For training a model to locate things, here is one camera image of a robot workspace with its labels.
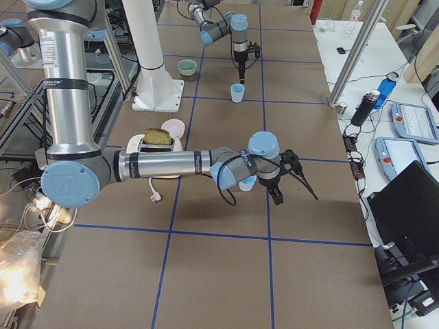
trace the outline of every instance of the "blue joint cap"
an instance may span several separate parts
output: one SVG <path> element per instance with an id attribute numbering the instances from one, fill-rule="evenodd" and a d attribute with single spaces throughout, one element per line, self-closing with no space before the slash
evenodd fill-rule
<path id="1" fill-rule="evenodd" d="M 200 40 L 203 42 L 204 46 L 209 46 L 213 44 L 213 39 L 211 35 L 206 31 L 200 31 Z"/>
<path id="2" fill-rule="evenodd" d="M 104 41 L 107 35 L 106 29 L 101 29 L 99 31 L 90 31 L 87 35 L 85 35 L 85 41 Z"/>
<path id="3" fill-rule="evenodd" d="M 97 197 L 100 183 L 88 167 L 74 161 L 51 163 L 41 177 L 44 194 L 63 207 L 82 207 Z"/>
<path id="4" fill-rule="evenodd" d="M 244 14 L 233 15 L 232 19 L 230 20 L 230 26 L 238 32 L 247 30 L 247 16 Z"/>
<path id="5" fill-rule="evenodd" d="M 15 49 L 4 42 L 0 42 L 0 50 L 5 54 L 6 57 L 12 56 L 15 53 Z"/>
<path id="6" fill-rule="evenodd" d="M 218 171 L 220 171 L 221 166 L 222 166 L 222 162 L 217 162 L 209 169 L 215 184 L 217 183 Z M 221 177 L 219 180 L 220 180 L 219 187 L 223 191 L 228 188 L 232 188 L 234 187 L 234 185 L 236 185 L 235 176 L 227 166 L 222 167 Z"/>
<path id="7" fill-rule="evenodd" d="M 68 5 L 73 0 L 23 0 L 23 1 L 36 9 L 54 10 L 54 9 L 60 9 L 65 5 Z"/>
<path id="8" fill-rule="evenodd" d="M 5 19 L 0 22 L 0 25 L 4 27 L 25 27 L 25 24 L 19 19 Z"/>
<path id="9" fill-rule="evenodd" d="M 257 132 L 248 141 L 248 151 L 267 159 L 279 156 L 279 142 L 271 132 Z"/>

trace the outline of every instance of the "red object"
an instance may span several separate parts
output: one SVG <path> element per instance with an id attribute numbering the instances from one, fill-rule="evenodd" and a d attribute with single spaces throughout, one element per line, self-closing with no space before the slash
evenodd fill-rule
<path id="1" fill-rule="evenodd" d="M 309 18 L 311 19 L 311 24 L 315 25 L 317 21 L 317 17 L 320 13 L 320 8 L 322 7 L 323 0 L 315 0 L 313 4 L 313 8 L 311 9 L 311 14 Z"/>

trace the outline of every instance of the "table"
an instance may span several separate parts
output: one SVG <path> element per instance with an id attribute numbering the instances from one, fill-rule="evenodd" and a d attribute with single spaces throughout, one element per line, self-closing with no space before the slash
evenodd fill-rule
<path id="1" fill-rule="evenodd" d="M 178 114 L 127 103 L 107 148 L 170 118 L 186 123 L 187 149 L 241 149 L 266 129 L 302 157 L 320 200 L 287 178 L 282 206 L 257 185 L 234 189 L 231 208 L 202 176 L 155 180 L 156 204 L 146 180 L 107 186 L 81 209 L 33 328 L 392 327 L 307 11 L 218 8 L 245 13 L 263 47 L 244 101 L 230 101 L 229 39 L 203 48 L 198 28 L 166 3 L 167 70 L 178 77 L 177 61 L 192 58 L 198 74 L 185 78 Z"/>
<path id="2" fill-rule="evenodd" d="M 337 47 L 343 47 L 350 49 L 358 34 L 361 23 L 358 22 L 358 26 L 354 34 L 344 33 L 344 26 L 346 21 L 335 21 L 333 31 L 327 31 L 322 33 L 318 29 L 315 30 L 315 35 L 318 41 L 318 48 L 320 56 L 322 57 L 322 63 L 324 65 L 325 75 L 329 84 L 329 88 L 333 88 L 333 83 L 336 82 L 338 75 L 343 67 L 344 61 L 347 55 L 340 55 L 337 51 Z M 327 22 L 318 21 L 316 26 L 326 26 Z M 356 105 L 361 101 L 364 94 L 368 93 L 372 89 L 378 88 L 384 75 L 395 71 L 397 69 L 399 73 L 407 69 L 408 65 L 405 65 L 406 59 L 404 58 L 398 45 L 395 43 L 392 35 L 385 26 L 384 23 L 378 23 L 376 26 L 367 47 L 361 55 L 361 59 L 358 62 L 350 80 L 358 80 L 361 77 L 367 77 L 358 81 L 349 82 L 343 92 L 340 101 L 345 101 L 348 104 L 346 112 L 338 115 L 340 119 L 340 129 L 343 131 L 346 124 L 350 122 L 351 117 L 355 112 Z M 417 105 L 426 105 L 431 108 L 433 112 L 436 125 L 439 123 L 439 112 L 434 107 L 431 99 L 425 95 L 425 90 L 420 84 L 408 84 L 403 78 L 401 78 L 396 84 L 395 89 L 390 95 L 389 99 L 401 102 L 412 103 Z M 357 142 L 358 150 L 366 157 L 366 190 L 364 197 L 369 196 L 372 192 L 380 191 L 388 184 L 387 178 L 382 173 L 379 163 L 377 161 L 375 153 L 375 138 L 380 136 L 385 137 L 397 137 L 393 129 L 393 123 L 390 118 L 390 106 L 391 102 L 388 102 L 380 112 L 372 115 L 374 125 L 377 126 L 375 135 L 362 134 Z M 367 120 L 362 126 L 362 131 L 370 132 L 374 130 L 372 123 Z M 357 127 L 350 127 L 347 133 L 358 132 Z M 426 161 L 439 160 L 439 145 L 425 145 L 420 144 L 421 151 Z M 433 164 L 429 166 L 431 174 L 439 180 L 439 166 Z M 364 186 L 364 183 L 360 181 L 360 188 Z M 368 231 L 374 246 L 382 243 L 377 233 L 375 223 L 373 220 L 368 220 Z M 398 317 L 400 313 L 395 314 L 393 317 Z M 433 313 L 426 317 L 408 317 L 406 321 L 406 329 L 414 328 L 434 328 L 439 321 L 439 311 L 435 310 Z M 400 323 L 395 323 L 395 328 L 400 328 Z"/>

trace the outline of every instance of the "plastic bag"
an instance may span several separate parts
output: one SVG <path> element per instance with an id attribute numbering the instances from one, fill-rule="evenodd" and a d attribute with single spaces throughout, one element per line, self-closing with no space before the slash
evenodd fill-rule
<path id="1" fill-rule="evenodd" d="M 43 241 L 40 232 L 18 232 L 0 245 L 0 314 L 36 301 Z"/>

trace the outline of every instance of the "white cup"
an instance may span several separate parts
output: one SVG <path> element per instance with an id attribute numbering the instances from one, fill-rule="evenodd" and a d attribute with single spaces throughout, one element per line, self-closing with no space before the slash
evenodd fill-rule
<path id="1" fill-rule="evenodd" d="M 256 175 L 247 177 L 242 182 L 239 182 L 239 188 L 243 192 L 249 192 L 252 189 L 255 182 L 256 182 Z"/>
<path id="2" fill-rule="evenodd" d="M 242 101 L 242 97 L 244 96 L 244 91 L 246 87 L 243 84 L 233 84 L 230 86 L 230 92 L 232 94 L 232 101 L 235 103 L 240 103 Z"/>

